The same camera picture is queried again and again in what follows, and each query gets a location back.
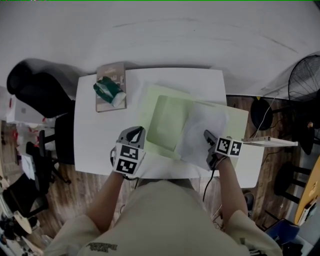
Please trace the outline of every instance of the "beige t-shirt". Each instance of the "beige t-shirt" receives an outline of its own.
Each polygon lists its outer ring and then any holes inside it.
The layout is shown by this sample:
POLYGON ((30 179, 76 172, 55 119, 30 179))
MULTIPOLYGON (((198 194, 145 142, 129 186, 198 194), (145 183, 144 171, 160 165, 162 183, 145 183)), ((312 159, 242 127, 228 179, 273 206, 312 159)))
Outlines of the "beige t-shirt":
POLYGON ((275 241, 243 212, 216 229, 199 194, 169 181, 132 192, 115 226, 101 234, 85 215, 67 221, 45 256, 281 256, 275 241))

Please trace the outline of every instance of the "white paper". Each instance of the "white paper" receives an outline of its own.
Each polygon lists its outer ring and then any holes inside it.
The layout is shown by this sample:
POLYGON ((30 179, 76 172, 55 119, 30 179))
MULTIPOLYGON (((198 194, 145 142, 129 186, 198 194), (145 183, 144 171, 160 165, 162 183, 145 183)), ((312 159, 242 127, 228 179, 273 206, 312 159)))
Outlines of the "white paper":
POLYGON ((29 154, 21 154, 22 170, 30 180, 35 180, 35 168, 33 157, 29 154))
POLYGON ((234 168, 239 184, 246 184, 247 188, 256 186, 264 157, 264 151, 265 148, 263 146, 242 144, 234 168))
POLYGON ((229 116, 224 110, 193 103, 175 152, 181 155, 181 160, 209 171, 206 159, 210 145, 204 137, 204 132, 208 130, 218 138, 223 135, 228 120, 229 116))

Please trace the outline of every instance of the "electric fan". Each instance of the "electric fan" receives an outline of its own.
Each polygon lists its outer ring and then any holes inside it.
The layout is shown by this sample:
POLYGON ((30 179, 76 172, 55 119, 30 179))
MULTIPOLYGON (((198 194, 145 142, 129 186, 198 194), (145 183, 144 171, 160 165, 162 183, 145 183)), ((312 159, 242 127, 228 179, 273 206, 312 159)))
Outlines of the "electric fan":
POLYGON ((320 128, 320 56, 308 56, 293 68, 288 97, 293 119, 293 137, 307 155, 313 144, 320 144, 315 129, 320 128))
POLYGON ((251 119, 259 130, 267 130, 273 114, 289 112, 293 123, 292 139, 300 142, 306 154, 313 144, 320 144, 315 129, 320 128, 320 56, 312 55, 300 60, 293 68, 288 81, 289 106, 272 110, 264 99, 251 105, 251 119))

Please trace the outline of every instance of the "wooden floor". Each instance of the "wooden floor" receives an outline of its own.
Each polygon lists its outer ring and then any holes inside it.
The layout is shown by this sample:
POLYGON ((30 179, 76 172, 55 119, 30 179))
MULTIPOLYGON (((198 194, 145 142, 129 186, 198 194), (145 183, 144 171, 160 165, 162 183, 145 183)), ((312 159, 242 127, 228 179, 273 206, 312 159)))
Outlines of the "wooden floor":
MULTIPOLYGON (((227 104, 230 107, 250 111, 253 100, 253 97, 228 96, 227 104)), ((287 104, 287 101, 275 100, 272 104, 272 109, 278 109, 287 106, 287 104)), ((273 116, 272 125, 282 118, 281 113, 275 114, 273 116)), ((11 168, 11 170, 7 170, 5 173, 9 178, 10 183, 15 180, 15 178, 11 178, 11 172, 15 176, 17 176, 17 172, 22 172, 20 167, 13 163, 15 159, 15 141, 12 137, 14 129, 14 126, 2 126, 4 140, 6 142, 6 145, 2 145, 2 160, 11 168)), ((284 118, 279 121, 276 127, 266 131, 259 131, 257 135, 278 138, 279 136, 282 137, 288 130, 290 130, 290 123, 284 118)), ((256 128, 253 126, 249 116, 245 138, 249 138, 255 131, 256 128)), ((264 150, 264 157, 266 157, 268 153, 275 153, 278 150, 279 148, 267 148, 264 150)), ((293 152, 285 152, 282 150, 279 153, 269 155, 264 165, 261 167, 256 187, 247 189, 252 191, 255 195, 252 219, 257 225, 261 226, 264 224, 268 227, 273 223, 273 220, 264 213, 264 210, 268 210, 278 218, 285 217, 290 202, 283 197, 274 195, 273 184, 277 171, 281 165, 287 161, 292 161, 295 165, 298 165, 299 158, 300 149, 298 147, 296 147, 293 152)), ((37 215, 41 226, 32 235, 28 236, 28 239, 40 248, 46 247, 41 235, 48 235, 49 237, 54 238, 67 220, 83 214, 95 197, 95 194, 107 179, 107 176, 75 171, 74 165, 61 164, 59 171, 64 177, 68 177, 72 183, 67 185, 59 179, 56 179, 56 182, 52 184, 49 189, 47 198, 50 208, 37 215)), ((191 182, 194 189, 203 195, 208 180, 209 178, 192 179, 191 182)), ((124 181, 118 198, 113 222, 120 216, 121 207, 126 203, 130 192, 134 190, 135 184, 136 181, 124 181)), ((220 183, 218 178, 212 180, 207 189, 205 205, 211 216, 221 205, 220 183)))

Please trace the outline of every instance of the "chair backrest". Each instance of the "chair backrest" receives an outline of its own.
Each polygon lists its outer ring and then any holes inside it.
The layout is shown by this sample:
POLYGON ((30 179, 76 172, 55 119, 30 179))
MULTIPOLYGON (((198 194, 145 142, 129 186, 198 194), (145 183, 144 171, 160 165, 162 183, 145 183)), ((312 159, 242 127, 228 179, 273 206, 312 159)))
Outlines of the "chair backrest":
POLYGON ((52 160, 49 157, 42 157, 40 149, 32 142, 26 144, 25 152, 32 156, 35 173, 34 183, 36 189, 42 194, 47 194, 52 176, 52 160))
POLYGON ((44 72, 32 74, 24 62, 12 69, 6 87, 10 94, 46 118, 68 113, 73 107, 73 101, 52 75, 44 72))
POLYGON ((59 116, 55 121, 55 150, 59 163, 74 165, 74 112, 59 116))
POLYGON ((19 211, 22 216, 28 216, 40 193, 36 189, 35 181, 29 179, 24 173, 15 183, 5 189, 2 195, 11 212, 19 211))
POLYGON ((265 233, 267 233, 272 239, 276 240, 278 244, 284 245, 293 241, 300 227, 291 223, 287 219, 281 219, 269 227, 265 233))

